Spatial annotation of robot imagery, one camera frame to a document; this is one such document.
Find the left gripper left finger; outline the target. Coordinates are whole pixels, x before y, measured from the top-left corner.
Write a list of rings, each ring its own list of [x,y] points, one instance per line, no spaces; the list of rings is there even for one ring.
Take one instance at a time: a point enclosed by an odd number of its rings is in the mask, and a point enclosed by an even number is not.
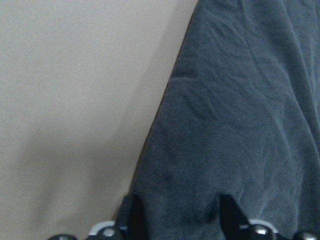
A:
[[[126,195],[119,208],[119,232],[124,240],[147,240],[148,229],[142,200]]]

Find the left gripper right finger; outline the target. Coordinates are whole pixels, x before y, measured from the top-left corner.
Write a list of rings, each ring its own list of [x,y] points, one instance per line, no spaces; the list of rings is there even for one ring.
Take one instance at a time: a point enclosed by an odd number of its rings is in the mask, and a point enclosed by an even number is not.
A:
[[[250,222],[230,194],[219,197],[219,221],[226,240],[248,240]]]

